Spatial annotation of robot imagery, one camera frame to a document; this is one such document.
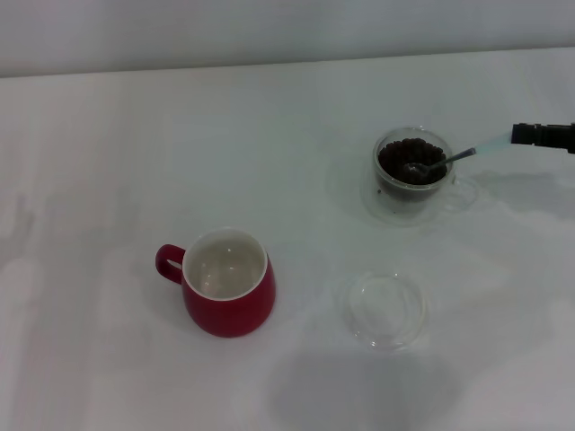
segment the mug handle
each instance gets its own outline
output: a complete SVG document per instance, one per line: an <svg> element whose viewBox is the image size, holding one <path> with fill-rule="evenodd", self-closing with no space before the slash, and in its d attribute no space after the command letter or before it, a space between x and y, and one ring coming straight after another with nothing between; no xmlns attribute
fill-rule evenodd
<svg viewBox="0 0 575 431"><path fill-rule="evenodd" d="M155 254L155 268L161 276L179 285L181 283L181 269L175 267L171 262L181 265L185 252L186 250L175 245L163 245Z"/></svg>

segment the mug rim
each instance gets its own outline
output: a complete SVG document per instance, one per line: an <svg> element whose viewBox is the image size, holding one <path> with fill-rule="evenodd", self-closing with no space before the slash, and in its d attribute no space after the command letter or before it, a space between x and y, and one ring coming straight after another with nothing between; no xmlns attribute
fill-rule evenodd
<svg viewBox="0 0 575 431"><path fill-rule="evenodd" d="M186 267L187 267L187 262L188 262L188 257L189 257L189 251L191 251L194 246L196 244L198 244L198 242L200 242L201 240L209 237L210 235L213 235L215 233L221 233L221 232L236 232L236 233L241 233L243 235L248 236L249 238L251 238L253 241L255 241L258 244L258 247L260 248L260 251L263 253L263 269L261 270L261 274L260 277L258 278L258 280L253 283L253 286L250 287L248 290L246 290L245 292L243 292L240 295L236 295L236 296L232 296L229 298L214 298L211 296L207 296L206 294L200 292L196 287L194 287L194 285L189 281L188 279L188 275L186 274ZM186 251L183 254L183 259L181 260L181 276L182 279L185 280L186 285L188 286L188 288L190 288L195 294L201 296L202 298L206 298L209 301L217 301L220 303L226 303L226 302L230 302L230 301L235 301L237 299L243 298L244 296L249 295L251 292L253 292L256 287L258 287L261 284L261 281L263 280L263 278L265 277L265 275L268 272L268 253L266 252L266 249L263 247L263 245L261 244L261 242L259 242L251 233L248 233L242 229L238 229L236 227L232 227L232 226L224 226L224 227L220 227L211 231L208 231L206 233L203 233L202 235L200 235L198 238L196 238L196 240L189 246L186 248Z"/></svg>

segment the coffee beans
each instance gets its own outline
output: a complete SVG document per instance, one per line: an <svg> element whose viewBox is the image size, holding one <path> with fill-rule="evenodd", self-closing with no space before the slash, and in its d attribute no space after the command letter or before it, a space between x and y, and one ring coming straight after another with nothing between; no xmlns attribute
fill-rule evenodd
<svg viewBox="0 0 575 431"><path fill-rule="evenodd" d="M445 158L441 148L419 138L387 144L377 156L384 171L399 181L414 185L431 184L441 180L447 174L447 167L434 169L426 178L422 178L417 173L406 172L403 168L406 163L423 163L430 166Z"/></svg>

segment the red mug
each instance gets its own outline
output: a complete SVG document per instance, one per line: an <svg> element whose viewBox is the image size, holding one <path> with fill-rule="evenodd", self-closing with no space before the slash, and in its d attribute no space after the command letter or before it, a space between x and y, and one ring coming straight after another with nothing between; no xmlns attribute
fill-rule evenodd
<svg viewBox="0 0 575 431"><path fill-rule="evenodd" d="M155 268L181 284L191 318L219 337L256 330L276 299L268 253L255 238L237 229L206 233L186 251L166 244L155 255Z"/></svg>

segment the black nozzle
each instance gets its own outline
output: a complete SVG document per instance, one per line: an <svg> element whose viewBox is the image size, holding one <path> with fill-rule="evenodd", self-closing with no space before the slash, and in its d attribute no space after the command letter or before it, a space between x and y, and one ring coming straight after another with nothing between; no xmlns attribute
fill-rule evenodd
<svg viewBox="0 0 575 431"><path fill-rule="evenodd" d="M569 153L575 154L575 123L570 126L514 124L511 144L563 148Z"/></svg>

